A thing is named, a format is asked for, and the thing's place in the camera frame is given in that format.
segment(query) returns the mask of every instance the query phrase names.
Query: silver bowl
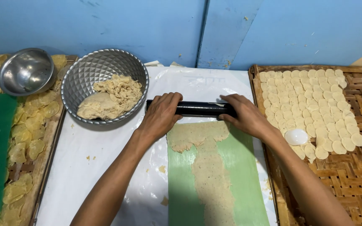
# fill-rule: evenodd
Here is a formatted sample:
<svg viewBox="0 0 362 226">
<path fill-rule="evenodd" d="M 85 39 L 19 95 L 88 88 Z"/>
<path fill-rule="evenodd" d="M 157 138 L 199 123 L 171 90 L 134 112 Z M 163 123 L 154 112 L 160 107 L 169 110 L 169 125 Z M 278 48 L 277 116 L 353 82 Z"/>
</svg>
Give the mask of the silver bowl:
<svg viewBox="0 0 362 226">
<path fill-rule="evenodd" d="M 0 67 L 0 88 L 12 96 L 44 92 L 56 79 L 53 59 L 38 48 L 19 50 Z"/>
<path fill-rule="evenodd" d="M 142 87 L 140 100 L 125 114 L 111 120 L 84 119 L 78 116 L 78 106 L 90 95 L 95 82 L 111 79 L 113 74 L 123 74 L 138 80 Z M 75 119 L 92 125 L 107 125 L 130 116 L 142 104 L 149 88 L 149 74 L 145 65 L 133 54 L 119 49 L 101 49 L 78 59 L 66 72 L 61 85 L 61 98 L 65 109 Z"/>
</svg>

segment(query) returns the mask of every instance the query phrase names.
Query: work surface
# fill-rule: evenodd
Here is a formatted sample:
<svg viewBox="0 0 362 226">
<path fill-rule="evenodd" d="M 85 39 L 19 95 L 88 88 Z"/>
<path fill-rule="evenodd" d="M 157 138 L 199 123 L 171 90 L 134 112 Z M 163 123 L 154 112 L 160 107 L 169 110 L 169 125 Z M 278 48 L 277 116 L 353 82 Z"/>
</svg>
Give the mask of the work surface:
<svg viewBox="0 0 362 226">
<path fill-rule="evenodd" d="M 219 101 L 219 95 L 238 93 L 253 100 L 248 73 L 217 69 L 147 67 L 147 99 L 180 92 L 185 101 Z M 109 126 L 91 126 L 65 116 L 58 146 L 37 215 L 37 226 L 69 225 L 94 184 L 115 160 L 144 116 L 144 104 L 127 119 Z M 215 121 L 184 117 L 179 123 Z M 254 138 L 259 182 L 271 226 L 277 225 L 261 142 Z M 112 225 L 168 225 L 167 141 L 158 140 L 145 153 L 129 183 Z"/>
</svg>

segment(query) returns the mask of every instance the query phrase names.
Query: bamboo tray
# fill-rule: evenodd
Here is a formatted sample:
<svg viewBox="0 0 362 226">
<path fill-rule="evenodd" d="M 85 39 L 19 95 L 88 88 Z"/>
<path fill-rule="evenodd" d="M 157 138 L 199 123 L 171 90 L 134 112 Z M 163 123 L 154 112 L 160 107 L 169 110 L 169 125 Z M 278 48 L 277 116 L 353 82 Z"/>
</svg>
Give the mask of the bamboo tray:
<svg viewBox="0 0 362 226">
<path fill-rule="evenodd" d="M 67 64 L 72 65 L 77 59 L 76 55 L 66 56 Z M 23 218 L 20 226 L 33 225 L 35 223 L 35 216 L 39 207 L 41 195 L 43 192 L 44 183 L 48 176 L 48 170 L 52 161 L 52 154 L 55 150 L 59 131 L 61 130 L 63 115 L 65 113 L 62 100 L 58 91 L 58 98 L 56 99 L 59 104 L 59 111 L 51 118 L 46 118 L 45 135 L 43 141 L 45 143 L 45 150 L 39 154 L 35 161 L 27 161 L 23 164 L 14 164 L 9 168 L 9 179 L 17 181 L 18 178 L 27 172 L 32 172 L 33 188 L 28 194 L 25 195 L 25 204 L 21 210 L 21 218 Z"/>
<path fill-rule="evenodd" d="M 249 77 L 253 87 L 255 104 L 265 114 L 264 100 L 260 86 L 260 72 L 292 71 L 310 69 L 341 69 L 348 82 L 343 90 L 346 101 L 351 105 L 360 133 L 362 133 L 362 67 L 300 65 L 300 66 L 258 66 L 249 68 Z M 271 179 L 271 189 L 276 215 L 280 226 L 309 225 L 298 203 L 293 197 L 283 173 L 276 164 L 272 153 L 264 146 L 267 167 Z M 329 153 L 324 160 L 315 159 L 311 164 L 307 158 L 303 160 L 319 176 L 326 187 L 337 197 L 356 225 L 362 225 L 362 147 L 353 152 L 338 155 Z"/>
</svg>

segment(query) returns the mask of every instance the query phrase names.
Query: rolling pin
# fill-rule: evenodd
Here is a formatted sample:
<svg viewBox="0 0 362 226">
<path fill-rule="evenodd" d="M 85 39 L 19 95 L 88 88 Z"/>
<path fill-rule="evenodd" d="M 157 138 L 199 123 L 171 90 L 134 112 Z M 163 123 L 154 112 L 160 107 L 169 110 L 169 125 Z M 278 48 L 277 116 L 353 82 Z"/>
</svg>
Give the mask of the rolling pin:
<svg viewBox="0 0 362 226">
<path fill-rule="evenodd" d="M 149 109 L 153 100 L 146 101 L 145 111 Z M 221 114 L 227 114 L 237 117 L 233 106 L 229 103 L 210 103 L 210 102 L 192 102 L 180 101 L 175 110 L 176 115 L 199 116 L 199 117 L 218 117 Z"/>
</svg>

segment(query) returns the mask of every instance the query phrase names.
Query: person's left hand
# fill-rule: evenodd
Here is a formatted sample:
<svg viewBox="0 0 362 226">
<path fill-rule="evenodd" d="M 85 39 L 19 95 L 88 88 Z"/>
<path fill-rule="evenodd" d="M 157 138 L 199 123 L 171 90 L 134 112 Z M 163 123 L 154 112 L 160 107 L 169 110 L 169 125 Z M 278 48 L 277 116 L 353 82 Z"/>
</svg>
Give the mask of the person's left hand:
<svg viewBox="0 0 362 226">
<path fill-rule="evenodd" d="M 175 115 L 178 102 L 181 100 L 182 95 L 178 92 L 155 96 L 137 130 L 151 143 L 160 139 L 182 118 Z"/>
</svg>

